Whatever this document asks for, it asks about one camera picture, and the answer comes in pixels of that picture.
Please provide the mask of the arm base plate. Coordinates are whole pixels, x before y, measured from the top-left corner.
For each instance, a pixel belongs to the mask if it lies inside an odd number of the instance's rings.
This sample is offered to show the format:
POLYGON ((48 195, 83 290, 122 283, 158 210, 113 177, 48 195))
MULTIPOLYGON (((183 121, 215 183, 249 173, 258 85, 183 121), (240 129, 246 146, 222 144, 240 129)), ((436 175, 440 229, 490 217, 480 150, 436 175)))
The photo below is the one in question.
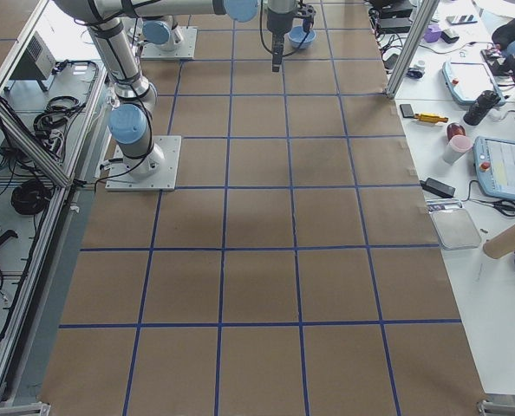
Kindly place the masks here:
POLYGON ((170 28, 163 22, 146 22, 142 35, 144 46, 143 60, 178 61, 194 57, 198 28, 195 26, 176 26, 170 28))
POLYGON ((111 192, 173 191, 176 185, 182 138, 178 135, 154 135, 153 149, 143 159, 141 142, 135 147, 117 144, 106 189, 111 192))

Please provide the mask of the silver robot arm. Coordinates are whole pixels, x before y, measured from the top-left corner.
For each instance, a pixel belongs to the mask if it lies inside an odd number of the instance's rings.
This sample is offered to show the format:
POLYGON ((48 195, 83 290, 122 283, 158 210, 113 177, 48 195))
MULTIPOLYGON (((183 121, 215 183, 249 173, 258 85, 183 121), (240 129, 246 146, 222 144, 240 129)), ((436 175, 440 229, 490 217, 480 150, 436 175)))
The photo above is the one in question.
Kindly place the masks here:
MULTIPOLYGON (((198 28, 180 26, 173 16, 169 20, 142 19, 140 29, 138 23, 132 28, 131 48, 134 53, 134 64, 141 73, 140 59, 144 60, 179 60, 192 59, 198 28)), ((284 58, 284 38, 292 29, 292 23, 282 22, 275 16, 268 16, 267 29, 271 32, 271 47, 263 47, 271 55, 273 72, 278 72, 284 58)))
POLYGON ((109 131, 118 144, 124 171, 110 179, 128 177, 135 184, 175 171, 153 136, 154 85, 143 75, 122 17, 154 18, 177 15, 228 16, 245 23, 263 12, 261 1, 57 1, 57 7, 88 28, 114 83, 120 105, 109 118, 109 131))

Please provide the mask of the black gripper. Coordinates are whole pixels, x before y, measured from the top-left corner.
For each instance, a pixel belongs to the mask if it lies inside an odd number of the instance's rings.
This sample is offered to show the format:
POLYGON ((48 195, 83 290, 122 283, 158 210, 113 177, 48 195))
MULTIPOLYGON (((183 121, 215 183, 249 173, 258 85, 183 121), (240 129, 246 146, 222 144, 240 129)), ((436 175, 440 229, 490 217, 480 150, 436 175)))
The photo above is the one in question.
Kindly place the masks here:
POLYGON ((292 29, 293 20, 297 13, 296 0, 267 1, 267 30, 275 41, 271 42, 271 70, 279 72, 284 56, 284 36, 292 29))

